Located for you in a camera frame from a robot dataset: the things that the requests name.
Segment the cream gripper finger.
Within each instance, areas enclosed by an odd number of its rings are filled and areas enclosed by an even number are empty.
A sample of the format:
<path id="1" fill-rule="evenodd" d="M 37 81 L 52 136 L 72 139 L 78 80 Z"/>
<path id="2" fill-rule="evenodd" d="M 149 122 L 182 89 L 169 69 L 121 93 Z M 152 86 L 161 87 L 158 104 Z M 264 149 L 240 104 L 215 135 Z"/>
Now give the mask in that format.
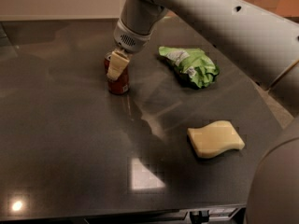
<path id="1" fill-rule="evenodd" d="M 120 49 L 115 49 L 111 53 L 107 77 L 113 81 L 117 80 L 130 62 L 130 56 Z"/>

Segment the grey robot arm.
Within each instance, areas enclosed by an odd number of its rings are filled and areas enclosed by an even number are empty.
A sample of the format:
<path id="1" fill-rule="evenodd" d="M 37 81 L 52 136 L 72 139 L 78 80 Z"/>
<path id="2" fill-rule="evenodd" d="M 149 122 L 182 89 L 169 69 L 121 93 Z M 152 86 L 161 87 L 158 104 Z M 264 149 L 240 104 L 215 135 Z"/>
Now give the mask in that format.
<path id="1" fill-rule="evenodd" d="M 294 117 L 262 157 L 244 224 L 299 224 L 299 25 L 243 0 L 126 0 L 107 75 L 115 80 L 173 11 Z"/>

